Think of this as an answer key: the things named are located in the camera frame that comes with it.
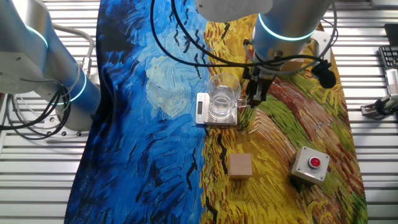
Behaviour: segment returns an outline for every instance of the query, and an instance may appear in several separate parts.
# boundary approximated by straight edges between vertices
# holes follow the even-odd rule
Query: emergency stop button
[[[308,160],[308,164],[312,169],[316,169],[321,166],[321,160],[319,160],[317,157],[313,157]]]

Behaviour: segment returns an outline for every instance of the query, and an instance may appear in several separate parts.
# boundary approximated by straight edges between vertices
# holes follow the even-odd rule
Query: clear glass mug
[[[209,113],[215,119],[226,119],[233,108],[247,107],[241,96],[241,84],[231,74],[221,73],[213,76],[207,83],[210,97]]]

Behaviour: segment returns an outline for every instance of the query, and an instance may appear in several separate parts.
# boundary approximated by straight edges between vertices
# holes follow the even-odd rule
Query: wooden block
[[[230,179],[248,179],[253,175],[251,154],[230,154],[228,175]]]

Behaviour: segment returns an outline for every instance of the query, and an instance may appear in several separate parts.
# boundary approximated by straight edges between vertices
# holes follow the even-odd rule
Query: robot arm
[[[0,30],[0,92],[35,91],[50,101],[57,86],[39,82],[57,80],[71,95],[72,110],[65,126],[89,130],[100,103],[100,90],[57,37],[42,0],[0,1]],[[63,111],[63,105],[56,110]]]
[[[274,0],[196,0],[198,12],[213,22],[229,22],[271,10]]]
[[[329,35],[315,29],[330,4],[331,0],[196,0],[198,12],[215,22],[258,13],[250,41],[254,47],[254,62],[298,55],[311,38],[318,42],[319,51],[329,47]],[[325,59],[330,61],[329,50]],[[275,63],[245,70],[243,77],[249,80],[246,92],[249,105],[255,107],[266,100],[275,76],[287,73],[280,71],[283,65]],[[336,83],[334,74],[325,72],[329,67],[325,61],[314,72],[324,88],[331,88]]]

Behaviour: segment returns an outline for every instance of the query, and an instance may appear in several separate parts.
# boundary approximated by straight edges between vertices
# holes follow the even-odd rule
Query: digital scale
[[[231,114],[225,119],[216,119],[209,112],[210,96],[207,93],[197,94],[197,124],[237,125],[238,109],[232,108]]]

